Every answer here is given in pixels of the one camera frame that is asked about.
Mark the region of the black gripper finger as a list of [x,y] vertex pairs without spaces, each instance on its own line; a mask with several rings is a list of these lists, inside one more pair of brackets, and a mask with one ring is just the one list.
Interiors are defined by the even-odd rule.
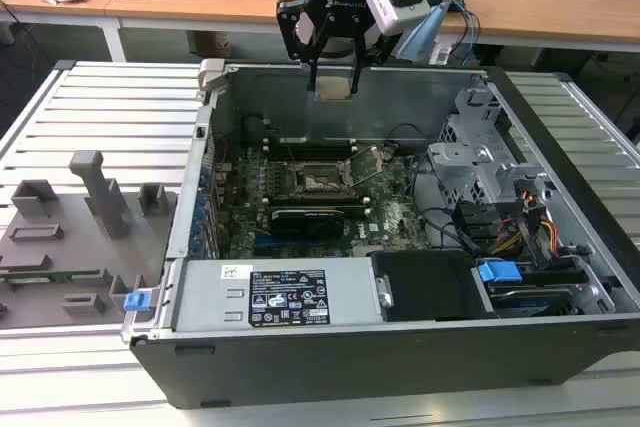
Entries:
[[[318,59],[333,34],[335,24],[335,14],[325,7],[325,1],[277,1],[277,21],[289,58],[309,66],[308,92],[315,91]],[[307,41],[301,40],[296,33],[296,26],[304,15],[311,23],[311,35]]]
[[[374,17],[368,13],[362,16],[353,16],[353,45],[355,52],[354,65],[350,76],[350,94],[358,92],[361,72],[364,68],[382,65],[391,55],[396,46],[396,36],[386,36],[380,32]],[[373,29],[377,34],[376,40],[370,45],[366,44],[366,34]]]

